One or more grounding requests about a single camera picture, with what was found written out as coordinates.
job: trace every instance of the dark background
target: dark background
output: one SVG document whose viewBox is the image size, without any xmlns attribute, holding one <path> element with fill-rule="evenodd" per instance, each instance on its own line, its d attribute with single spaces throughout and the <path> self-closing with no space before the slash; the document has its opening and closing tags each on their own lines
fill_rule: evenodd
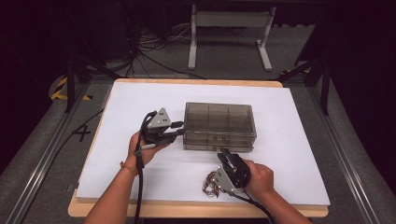
<svg viewBox="0 0 396 224">
<path fill-rule="evenodd" d="M 159 36 L 190 21 L 189 5 L 131 9 Z M 326 25 L 311 36 L 313 44 L 307 46 L 303 59 L 323 53 L 332 56 L 332 80 L 346 112 L 376 168 L 396 192 L 394 9 L 387 3 L 361 2 L 329 10 L 331 16 L 321 18 Z M 321 15 L 319 7 L 279 6 L 273 25 L 317 24 Z M 0 3 L 0 22 L 3 172 L 50 107 L 50 85 L 63 74 L 69 55 L 87 55 L 99 63 L 124 60 L 128 44 L 122 17 L 111 2 L 6 0 Z"/>
</svg>

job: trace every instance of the white board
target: white board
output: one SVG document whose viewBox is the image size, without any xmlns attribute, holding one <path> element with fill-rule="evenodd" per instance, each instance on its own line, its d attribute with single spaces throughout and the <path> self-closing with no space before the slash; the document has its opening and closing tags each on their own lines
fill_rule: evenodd
<svg viewBox="0 0 396 224">
<path fill-rule="evenodd" d="M 172 121 L 184 120 L 186 102 L 251 105 L 254 149 L 240 153 L 275 172 L 276 190 L 292 204 L 329 205 L 317 163 L 289 89 L 115 82 L 96 140 L 81 174 L 77 197 L 98 199 L 127 155 L 129 139 L 148 112 L 165 107 Z M 144 200 L 240 202 L 202 192 L 206 176 L 220 165 L 215 152 L 183 149 L 182 137 L 156 154 L 144 169 Z M 131 198 L 137 197 L 138 178 Z"/>
</svg>

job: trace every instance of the transparent container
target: transparent container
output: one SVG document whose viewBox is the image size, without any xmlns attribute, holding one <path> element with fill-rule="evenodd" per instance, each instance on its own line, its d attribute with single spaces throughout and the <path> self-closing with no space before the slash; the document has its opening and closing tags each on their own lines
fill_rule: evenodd
<svg viewBox="0 0 396 224">
<path fill-rule="evenodd" d="M 192 150 L 249 152 L 256 140 L 251 105 L 186 103 L 183 147 Z"/>
</svg>

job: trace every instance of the human hand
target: human hand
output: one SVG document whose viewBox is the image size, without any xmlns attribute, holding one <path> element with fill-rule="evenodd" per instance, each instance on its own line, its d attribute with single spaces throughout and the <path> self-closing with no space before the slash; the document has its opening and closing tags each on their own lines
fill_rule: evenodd
<svg viewBox="0 0 396 224">
<path fill-rule="evenodd" d="M 134 149 L 136 147 L 138 138 L 139 138 L 139 132 L 134 133 L 134 135 L 132 135 L 132 137 L 129 141 L 128 157 L 125 161 L 125 164 L 132 166 L 132 167 L 136 166 L 136 156 L 134 155 Z M 140 142 L 140 146 L 144 146 L 145 144 L 146 144 L 145 140 L 142 139 Z M 152 160 L 152 158 L 154 157 L 155 153 L 157 153 L 158 151 L 160 151 L 161 149 L 163 149 L 167 146 L 169 146 L 169 145 L 141 150 L 140 153 L 142 155 L 143 164 L 146 165 L 147 163 L 149 163 Z"/>
<path fill-rule="evenodd" d="M 244 160 L 250 169 L 250 180 L 247 183 L 247 192 L 258 200 L 264 200 L 267 194 L 275 192 L 274 172 L 265 165 Z"/>
</svg>

